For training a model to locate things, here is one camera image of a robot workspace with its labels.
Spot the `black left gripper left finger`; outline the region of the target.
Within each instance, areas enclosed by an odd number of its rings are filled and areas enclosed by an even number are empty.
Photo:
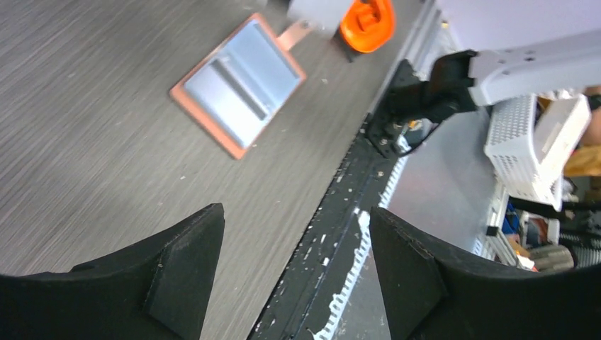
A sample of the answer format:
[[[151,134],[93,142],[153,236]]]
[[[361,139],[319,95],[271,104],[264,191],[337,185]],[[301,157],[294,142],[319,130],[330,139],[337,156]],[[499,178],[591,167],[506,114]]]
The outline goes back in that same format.
[[[1,277],[2,339],[199,339],[224,235],[213,203],[66,273]]]

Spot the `pink leather card holder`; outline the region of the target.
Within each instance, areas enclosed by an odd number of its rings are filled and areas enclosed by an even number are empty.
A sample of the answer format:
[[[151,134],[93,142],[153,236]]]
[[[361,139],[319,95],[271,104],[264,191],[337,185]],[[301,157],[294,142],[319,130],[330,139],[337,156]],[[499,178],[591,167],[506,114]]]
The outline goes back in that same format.
[[[233,158],[241,159],[301,86],[290,53],[311,30],[296,21],[276,35],[253,13],[169,91],[171,98]]]

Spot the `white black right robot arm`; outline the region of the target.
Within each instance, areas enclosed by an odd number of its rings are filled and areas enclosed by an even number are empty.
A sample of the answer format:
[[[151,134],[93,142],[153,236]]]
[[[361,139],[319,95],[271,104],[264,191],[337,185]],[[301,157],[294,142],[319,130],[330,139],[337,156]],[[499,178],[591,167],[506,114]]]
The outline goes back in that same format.
[[[457,113],[526,94],[600,83],[600,29],[505,50],[464,50],[439,57],[428,80],[391,84],[366,127],[385,158],[404,157],[396,125]]]

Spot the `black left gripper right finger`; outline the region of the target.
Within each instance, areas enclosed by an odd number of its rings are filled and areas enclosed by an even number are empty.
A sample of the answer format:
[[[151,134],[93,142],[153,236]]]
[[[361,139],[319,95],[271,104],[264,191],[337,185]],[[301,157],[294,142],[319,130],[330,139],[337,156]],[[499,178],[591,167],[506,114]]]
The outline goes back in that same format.
[[[384,208],[369,224],[392,339],[599,339],[600,267],[536,273],[476,256]]]

